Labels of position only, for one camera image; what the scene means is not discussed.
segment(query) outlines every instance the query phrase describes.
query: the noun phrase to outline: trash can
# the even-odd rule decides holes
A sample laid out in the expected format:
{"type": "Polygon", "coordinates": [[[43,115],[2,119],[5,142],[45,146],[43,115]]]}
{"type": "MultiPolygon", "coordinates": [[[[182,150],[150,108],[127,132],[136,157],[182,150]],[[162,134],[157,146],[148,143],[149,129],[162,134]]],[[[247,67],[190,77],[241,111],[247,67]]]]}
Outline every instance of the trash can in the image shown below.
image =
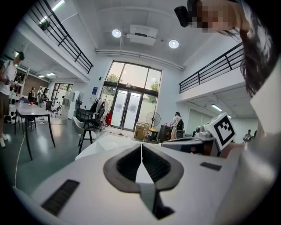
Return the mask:
{"type": "Polygon", "coordinates": [[[149,141],[150,141],[150,142],[156,141],[158,132],[159,132],[159,131],[154,130],[154,129],[152,129],[152,128],[149,129],[148,136],[149,136],[149,141]]]}

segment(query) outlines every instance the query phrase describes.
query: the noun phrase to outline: white chair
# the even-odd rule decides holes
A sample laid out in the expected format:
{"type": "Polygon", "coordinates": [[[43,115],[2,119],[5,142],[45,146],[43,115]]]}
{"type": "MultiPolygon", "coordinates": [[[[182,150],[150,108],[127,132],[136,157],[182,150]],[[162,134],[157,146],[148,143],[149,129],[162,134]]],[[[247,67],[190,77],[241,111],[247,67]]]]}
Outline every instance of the white chair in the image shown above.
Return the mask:
{"type": "Polygon", "coordinates": [[[74,125],[74,129],[76,131],[76,133],[79,136],[79,144],[78,146],[80,146],[79,148],[79,153],[81,153],[81,149],[82,149],[82,144],[84,140],[90,140],[91,144],[93,143],[93,139],[97,139],[97,135],[95,132],[91,131],[90,125],[88,123],[82,123],[80,122],[75,116],[72,118],[73,120],[73,125],[74,125]]]}

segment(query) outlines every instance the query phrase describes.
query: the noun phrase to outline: cable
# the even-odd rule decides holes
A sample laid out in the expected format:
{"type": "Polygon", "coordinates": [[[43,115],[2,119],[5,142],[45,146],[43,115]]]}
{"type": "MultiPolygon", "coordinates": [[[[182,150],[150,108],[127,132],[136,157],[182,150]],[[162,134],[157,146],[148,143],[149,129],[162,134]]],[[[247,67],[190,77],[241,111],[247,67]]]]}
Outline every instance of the cable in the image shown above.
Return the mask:
{"type": "Polygon", "coordinates": [[[21,143],[21,146],[20,146],[19,152],[18,152],[18,158],[17,158],[17,164],[16,164],[16,172],[15,172],[15,174],[14,174],[14,187],[15,187],[15,188],[17,187],[18,160],[19,160],[19,156],[20,156],[20,154],[21,154],[22,144],[23,144],[23,142],[24,142],[24,140],[25,140],[25,133],[24,133],[24,135],[23,135],[22,143],[21,143]]]}

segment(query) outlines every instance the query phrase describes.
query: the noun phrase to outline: door frame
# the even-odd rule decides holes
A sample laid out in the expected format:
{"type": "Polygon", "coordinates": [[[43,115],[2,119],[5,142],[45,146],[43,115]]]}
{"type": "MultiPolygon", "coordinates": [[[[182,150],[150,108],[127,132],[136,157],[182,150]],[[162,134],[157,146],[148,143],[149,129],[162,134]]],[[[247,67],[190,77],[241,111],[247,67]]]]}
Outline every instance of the door frame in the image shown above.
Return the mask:
{"type": "Polygon", "coordinates": [[[136,126],[137,121],[139,119],[139,115],[140,115],[140,111],[141,111],[141,103],[142,103],[144,94],[140,93],[138,91],[133,91],[133,90],[126,89],[126,88],[121,88],[121,87],[116,88],[116,94],[114,96],[113,103],[112,103],[112,117],[113,117],[113,112],[114,112],[114,108],[115,108],[115,103],[116,103],[118,91],[127,91],[127,96],[126,96],[124,107],[123,107],[123,111],[122,111],[120,125],[119,126],[111,125],[111,127],[114,127],[114,128],[117,128],[117,129],[121,129],[121,130],[126,130],[126,131],[134,132],[135,126],[136,126]],[[131,98],[131,94],[132,93],[140,94],[140,101],[139,101],[139,104],[138,104],[138,107],[137,107],[137,114],[136,114],[136,118],[135,118],[133,129],[128,129],[128,128],[124,127],[124,124],[125,124],[125,121],[126,121],[128,106],[129,106],[129,102],[130,102],[130,98],[131,98]]]}

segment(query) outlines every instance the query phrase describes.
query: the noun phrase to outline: glass door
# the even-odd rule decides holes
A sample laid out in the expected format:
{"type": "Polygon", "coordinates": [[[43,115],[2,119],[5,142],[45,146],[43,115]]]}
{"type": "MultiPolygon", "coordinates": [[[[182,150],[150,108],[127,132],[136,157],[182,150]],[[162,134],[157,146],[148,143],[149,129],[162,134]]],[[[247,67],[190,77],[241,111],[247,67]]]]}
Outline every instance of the glass door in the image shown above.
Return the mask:
{"type": "Polygon", "coordinates": [[[133,131],[139,114],[141,94],[118,89],[112,111],[111,126],[133,131]]]}

